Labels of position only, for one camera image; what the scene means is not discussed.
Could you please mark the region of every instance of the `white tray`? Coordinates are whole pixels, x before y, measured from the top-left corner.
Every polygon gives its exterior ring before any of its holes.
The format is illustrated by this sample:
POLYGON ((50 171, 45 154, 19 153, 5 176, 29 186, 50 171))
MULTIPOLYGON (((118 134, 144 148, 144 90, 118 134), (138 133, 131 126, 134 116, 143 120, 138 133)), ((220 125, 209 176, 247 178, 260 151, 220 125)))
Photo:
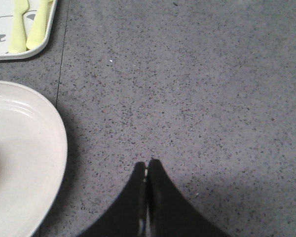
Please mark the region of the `white tray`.
MULTIPOLYGON (((23 15, 23 22, 25 26, 26 35, 29 35, 33 19, 38 9, 39 0, 28 0, 30 8, 23 15)), ((36 48, 22 52, 22 53, 8 53, 8 46, 10 42, 10 35, 12 30, 12 19, 13 19, 13 0, 0 0, 0 60, 8 59, 24 59, 34 56, 41 52, 48 43, 51 26, 56 10, 57 0, 49 3, 50 10, 48 11, 48 22, 46 28, 46 35, 43 42, 36 48)))
POLYGON ((41 94, 0 81, 0 237, 30 237, 62 182, 67 137, 41 94))

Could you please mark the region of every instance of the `cartoon bear print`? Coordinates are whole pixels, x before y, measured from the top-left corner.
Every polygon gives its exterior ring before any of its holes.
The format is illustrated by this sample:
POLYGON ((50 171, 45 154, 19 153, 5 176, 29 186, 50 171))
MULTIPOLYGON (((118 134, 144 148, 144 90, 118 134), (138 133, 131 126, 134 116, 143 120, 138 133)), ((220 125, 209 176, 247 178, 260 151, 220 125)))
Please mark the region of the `cartoon bear print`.
MULTIPOLYGON (((32 26, 35 14, 36 11, 28 11, 24 14, 23 20, 27 34, 32 26)), ((12 21, 13 16, 0 16, 0 54, 8 53, 12 21)))

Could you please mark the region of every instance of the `countertop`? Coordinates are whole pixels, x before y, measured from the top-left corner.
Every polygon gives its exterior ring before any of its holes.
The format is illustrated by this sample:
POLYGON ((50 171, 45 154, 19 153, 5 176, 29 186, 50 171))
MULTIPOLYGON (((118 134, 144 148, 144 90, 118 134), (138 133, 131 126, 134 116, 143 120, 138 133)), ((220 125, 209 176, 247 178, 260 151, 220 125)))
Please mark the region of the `countertop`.
POLYGON ((296 237, 296 0, 59 0, 46 49, 0 80, 68 135, 38 237, 76 236, 152 158, 231 236, 296 237))

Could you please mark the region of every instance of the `yellow utensil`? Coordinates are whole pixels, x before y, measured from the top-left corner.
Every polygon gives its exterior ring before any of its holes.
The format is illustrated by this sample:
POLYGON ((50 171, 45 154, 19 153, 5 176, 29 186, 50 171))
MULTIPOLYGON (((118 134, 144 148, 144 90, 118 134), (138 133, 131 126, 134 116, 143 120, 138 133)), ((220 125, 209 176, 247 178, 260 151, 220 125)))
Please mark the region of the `yellow utensil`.
POLYGON ((47 25, 47 9, 48 3, 53 0, 40 0, 34 22, 32 24, 31 31, 29 33, 28 39, 26 41, 26 47, 28 49, 33 49, 39 46, 44 38, 46 33, 47 25))
POLYGON ((26 35, 23 24, 23 14, 29 9, 28 0, 14 0, 12 34, 9 44, 9 53, 26 51, 26 35))

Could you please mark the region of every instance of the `gray speckled countertop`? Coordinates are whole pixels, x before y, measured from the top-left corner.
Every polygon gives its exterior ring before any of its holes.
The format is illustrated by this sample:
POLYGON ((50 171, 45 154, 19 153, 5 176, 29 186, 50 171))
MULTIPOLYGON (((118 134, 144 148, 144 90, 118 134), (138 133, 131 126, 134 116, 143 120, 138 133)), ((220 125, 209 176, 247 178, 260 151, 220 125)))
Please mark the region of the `gray speckled countertop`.
POLYGON ((49 45, 0 62, 46 96, 69 156, 39 237, 74 237, 160 159, 233 237, 296 237, 296 0, 60 0, 49 45))

